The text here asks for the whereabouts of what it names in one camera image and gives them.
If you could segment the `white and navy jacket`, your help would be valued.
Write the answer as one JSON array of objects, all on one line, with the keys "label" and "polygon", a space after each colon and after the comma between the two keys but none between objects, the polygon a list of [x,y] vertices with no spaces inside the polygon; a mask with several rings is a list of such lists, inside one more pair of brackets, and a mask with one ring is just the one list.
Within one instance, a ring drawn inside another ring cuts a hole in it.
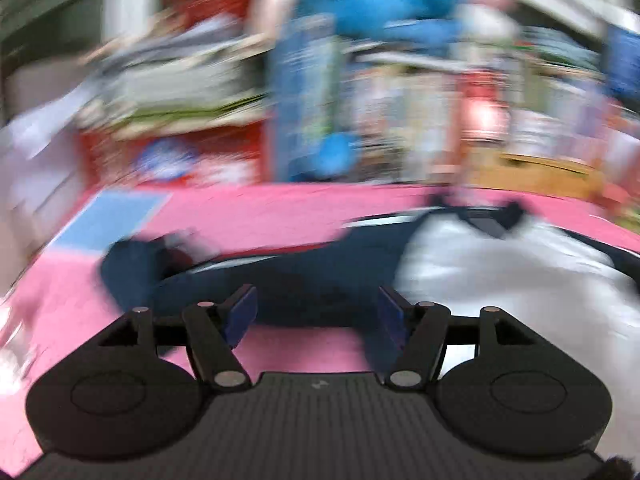
[{"label": "white and navy jacket", "polygon": [[302,252],[196,262],[171,236],[121,240],[101,280],[125,311],[174,315],[200,300],[258,292],[259,323],[348,327],[370,365],[397,353],[378,314],[382,287],[410,302],[478,312],[474,359],[436,390],[447,422],[498,451],[526,453],[589,437],[611,415],[610,445],[639,448],[639,258],[552,226],[518,204],[434,207],[349,223]]}]

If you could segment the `light blue paper sheet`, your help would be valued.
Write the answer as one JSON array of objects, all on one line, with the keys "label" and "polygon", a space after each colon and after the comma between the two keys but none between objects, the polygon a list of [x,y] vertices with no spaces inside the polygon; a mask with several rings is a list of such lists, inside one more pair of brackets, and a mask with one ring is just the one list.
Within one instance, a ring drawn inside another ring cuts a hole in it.
[{"label": "light blue paper sheet", "polygon": [[168,193],[104,190],[50,241],[56,249],[99,254],[139,232],[169,200]]}]

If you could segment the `red plastic basket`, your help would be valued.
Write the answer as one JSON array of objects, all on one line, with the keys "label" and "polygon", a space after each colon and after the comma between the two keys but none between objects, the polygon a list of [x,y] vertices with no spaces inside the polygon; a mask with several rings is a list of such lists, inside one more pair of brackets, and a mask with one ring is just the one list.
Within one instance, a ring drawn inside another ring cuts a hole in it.
[{"label": "red plastic basket", "polygon": [[92,185],[251,185],[270,180],[264,131],[253,122],[124,139],[113,129],[81,129],[77,142]]}]

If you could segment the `small blue plush ball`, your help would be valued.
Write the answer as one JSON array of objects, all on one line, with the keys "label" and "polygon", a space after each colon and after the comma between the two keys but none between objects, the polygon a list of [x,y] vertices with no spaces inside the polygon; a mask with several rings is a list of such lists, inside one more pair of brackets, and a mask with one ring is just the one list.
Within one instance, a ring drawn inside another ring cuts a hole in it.
[{"label": "small blue plush ball", "polygon": [[350,132],[334,132],[320,143],[312,159],[314,176],[320,180],[345,177],[357,159],[355,136]]}]

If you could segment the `row of colourful books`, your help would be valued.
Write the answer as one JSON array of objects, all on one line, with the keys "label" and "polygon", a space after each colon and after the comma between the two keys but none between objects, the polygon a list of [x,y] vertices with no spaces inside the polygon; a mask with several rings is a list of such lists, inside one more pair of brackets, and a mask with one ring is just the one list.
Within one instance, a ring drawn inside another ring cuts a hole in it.
[{"label": "row of colourful books", "polygon": [[634,62],[559,30],[510,24],[502,38],[463,36],[436,53],[337,35],[331,15],[294,18],[269,58],[270,168],[280,182],[320,180],[312,159],[334,132],[355,136],[357,182],[428,182],[462,148],[596,163],[604,102],[631,98]]}]

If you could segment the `wooden storage box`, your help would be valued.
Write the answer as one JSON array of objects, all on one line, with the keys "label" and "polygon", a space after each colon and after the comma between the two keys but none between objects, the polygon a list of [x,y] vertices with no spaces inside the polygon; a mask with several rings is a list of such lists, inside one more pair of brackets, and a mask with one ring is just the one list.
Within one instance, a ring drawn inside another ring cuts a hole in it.
[{"label": "wooden storage box", "polygon": [[476,188],[591,200],[603,188],[599,170],[580,162],[503,152],[483,155],[472,170]]}]

